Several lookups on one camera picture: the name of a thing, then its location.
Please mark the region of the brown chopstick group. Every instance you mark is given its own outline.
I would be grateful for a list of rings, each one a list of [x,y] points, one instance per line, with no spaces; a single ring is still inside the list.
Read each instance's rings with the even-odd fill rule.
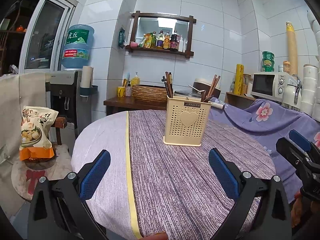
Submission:
[[[220,93],[221,93],[220,89],[217,87],[219,81],[220,81],[220,76],[217,75],[217,79],[216,79],[216,82],[215,82],[215,88],[214,88],[214,91],[212,93],[212,95],[214,97],[216,97],[216,98],[218,98],[220,96]]]
[[[209,100],[209,97],[212,95],[212,93],[214,91],[216,79],[217,79],[217,75],[214,75],[214,78],[212,80],[212,84],[211,84],[210,89],[208,91],[208,94],[206,96],[206,101]]]

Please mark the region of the dark wooden spoon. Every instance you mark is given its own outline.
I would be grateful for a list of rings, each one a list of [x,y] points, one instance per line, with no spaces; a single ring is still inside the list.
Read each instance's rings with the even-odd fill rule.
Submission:
[[[204,100],[206,99],[206,90],[204,90],[201,94],[201,101],[204,102]]]

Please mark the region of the reddish brown chopstick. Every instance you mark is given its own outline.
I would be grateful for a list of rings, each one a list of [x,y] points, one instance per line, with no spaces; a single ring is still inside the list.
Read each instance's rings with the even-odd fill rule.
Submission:
[[[170,97],[173,98],[170,74],[167,73],[166,76],[167,76],[167,83],[168,83],[168,89],[169,89]]]

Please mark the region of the black chopstick gold band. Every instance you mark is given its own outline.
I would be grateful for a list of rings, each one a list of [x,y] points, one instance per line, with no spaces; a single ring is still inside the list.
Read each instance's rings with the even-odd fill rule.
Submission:
[[[173,98],[174,91],[173,91],[173,87],[172,87],[172,73],[171,72],[169,72],[169,81],[170,81],[171,97]]]

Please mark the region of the brown wooden chopstick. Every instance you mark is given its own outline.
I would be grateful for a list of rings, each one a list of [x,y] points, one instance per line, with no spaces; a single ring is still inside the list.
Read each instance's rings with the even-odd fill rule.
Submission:
[[[169,74],[169,72],[165,72],[165,75],[166,75],[167,87],[168,87],[168,91],[169,91],[169,97],[172,98],[173,93],[172,93],[172,88],[171,88],[170,74]]]

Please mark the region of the purple floral cloth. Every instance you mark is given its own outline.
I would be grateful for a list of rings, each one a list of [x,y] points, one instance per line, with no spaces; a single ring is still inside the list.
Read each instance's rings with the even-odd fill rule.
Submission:
[[[224,109],[213,107],[209,118],[236,127],[259,142],[270,155],[276,173],[283,181],[288,201],[294,200],[302,182],[296,176],[295,168],[276,151],[276,142],[279,138],[287,138],[294,129],[319,146],[319,122],[305,113],[286,109],[263,99],[255,100],[244,110],[230,104],[225,104]]]

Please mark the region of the white kettle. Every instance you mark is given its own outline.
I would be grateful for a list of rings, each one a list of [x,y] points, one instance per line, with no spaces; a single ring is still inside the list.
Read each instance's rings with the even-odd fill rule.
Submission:
[[[284,108],[299,112],[302,101],[300,90],[300,79],[293,83],[288,83],[284,89],[283,100],[281,105]]]

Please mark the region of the snack bag orange bottom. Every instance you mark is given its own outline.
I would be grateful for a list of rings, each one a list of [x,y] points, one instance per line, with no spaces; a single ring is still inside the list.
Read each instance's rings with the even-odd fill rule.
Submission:
[[[25,106],[21,121],[21,161],[42,161],[54,157],[52,143],[48,139],[51,126],[58,112],[47,107]]]

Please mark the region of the purple striped tablecloth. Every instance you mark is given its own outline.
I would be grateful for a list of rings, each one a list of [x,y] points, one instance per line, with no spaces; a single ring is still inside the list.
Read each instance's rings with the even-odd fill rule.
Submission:
[[[102,151],[111,164],[87,201],[95,220],[125,239],[166,232],[170,239],[210,239],[223,223],[229,199],[208,154],[217,148],[242,171],[270,179],[276,169],[269,153],[235,127],[208,121],[201,146],[163,142],[164,111],[130,111],[87,126],[75,141],[75,172]]]

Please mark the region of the brown rice cooker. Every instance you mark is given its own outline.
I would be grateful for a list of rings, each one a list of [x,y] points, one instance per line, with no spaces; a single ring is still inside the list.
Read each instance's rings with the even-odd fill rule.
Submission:
[[[197,90],[206,90],[208,92],[211,84],[212,82],[209,82],[203,78],[196,78],[194,80],[193,87],[196,88]]]

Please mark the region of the dark wooden sink table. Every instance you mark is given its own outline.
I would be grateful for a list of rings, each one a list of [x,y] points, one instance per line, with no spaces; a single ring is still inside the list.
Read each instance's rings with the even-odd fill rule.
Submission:
[[[142,102],[135,100],[133,97],[114,97],[104,101],[106,106],[106,115],[112,115],[123,111],[135,111],[135,110],[160,110],[165,111],[167,109],[167,103],[154,103],[154,102]]]

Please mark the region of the white frying pan with lid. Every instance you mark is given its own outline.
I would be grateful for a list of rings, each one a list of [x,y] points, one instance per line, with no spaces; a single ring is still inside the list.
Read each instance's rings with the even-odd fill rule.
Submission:
[[[176,90],[174,91],[174,96],[189,100],[201,101],[201,93],[193,93],[188,90]],[[209,102],[211,103],[212,107],[217,109],[223,110],[225,107],[225,103],[215,97],[213,97]]]

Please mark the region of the yellow mug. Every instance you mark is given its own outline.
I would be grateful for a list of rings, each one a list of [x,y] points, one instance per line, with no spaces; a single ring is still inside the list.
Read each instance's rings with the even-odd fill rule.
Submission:
[[[126,87],[119,86],[117,88],[117,97],[123,98],[123,97],[125,97],[125,93],[126,93]]]

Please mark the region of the woven basin sink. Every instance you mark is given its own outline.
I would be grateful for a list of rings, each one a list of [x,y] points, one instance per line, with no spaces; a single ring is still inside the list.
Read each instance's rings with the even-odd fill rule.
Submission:
[[[160,104],[167,101],[167,90],[159,86],[133,85],[132,96],[141,102]]]

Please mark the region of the dark soy sauce bottle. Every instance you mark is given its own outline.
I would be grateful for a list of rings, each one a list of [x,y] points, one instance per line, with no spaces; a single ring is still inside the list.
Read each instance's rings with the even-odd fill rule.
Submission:
[[[171,51],[178,51],[179,48],[179,41],[180,41],[180,36],[178,35],[177,31],[174,30],[170,37],[170,50]]]

